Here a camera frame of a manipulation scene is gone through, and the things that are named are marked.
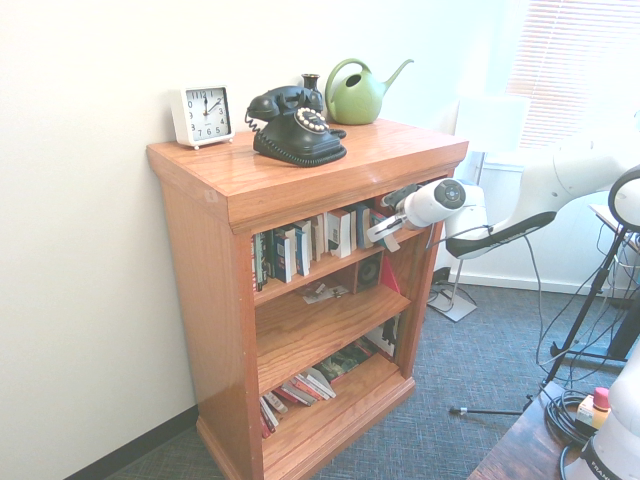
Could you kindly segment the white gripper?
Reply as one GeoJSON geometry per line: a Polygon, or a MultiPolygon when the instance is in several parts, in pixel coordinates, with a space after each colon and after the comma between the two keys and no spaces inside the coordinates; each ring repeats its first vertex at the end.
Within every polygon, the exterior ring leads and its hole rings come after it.
{"type": "Polygon", "coordinates": [[[367,230],[367,236],[371,242],[381,241],[386,236],[401,229],[404,224],[404,218],[398,215],[380,217],[371,214],[370,221],[371,226],[367,230]]]}

